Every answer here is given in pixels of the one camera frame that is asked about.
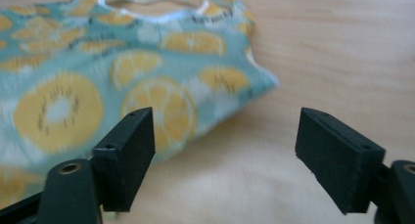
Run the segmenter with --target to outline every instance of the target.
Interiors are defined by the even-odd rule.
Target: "fabric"
[[[160,17],[106,1],[0,12],[0,208],[90,157],[129,112],[153,107],[161,161],[277,85],[254,62],[240,0],[174,0],[198,8]]]

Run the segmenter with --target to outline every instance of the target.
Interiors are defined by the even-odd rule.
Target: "fruit print fabric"
[[[278,83],[254,61],[240,0],[180,0],[197,9],[156,18],[108,1],[0,11],[0,208],[90,157],[129,112],[153,107],[157,162]]]

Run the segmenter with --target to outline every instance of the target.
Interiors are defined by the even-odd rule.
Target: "black clamp jaw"
[[[375,223],[415,223],[415,162],[383,165],[386,150],[333,116],[302,109],[297,157],[315,175],[343,214],[365,213],[373,202]]]
[[[155,154],[152,109],[128,114],[92,150],[93,157],[52,168],[43,194],[0,210],[0,223],[102,223],[105,211],[129,211]]]

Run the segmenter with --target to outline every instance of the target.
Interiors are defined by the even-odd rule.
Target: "light wood grain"
[[[0,0],[0,6],[57,0]],[[153,166],[117,223],[373,223],[344,217],[296,159],[301,107],[415,160],[415,0],[244,0],[281,88]]]

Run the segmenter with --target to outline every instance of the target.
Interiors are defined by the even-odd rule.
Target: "wooden table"
[[[415,0],[244,1],[254,56],[281,88],[153,166],[117,223],[373,223],[374,205],[343,216],[296,158],[300,108],[385,147],[387,165],[415,160]]]

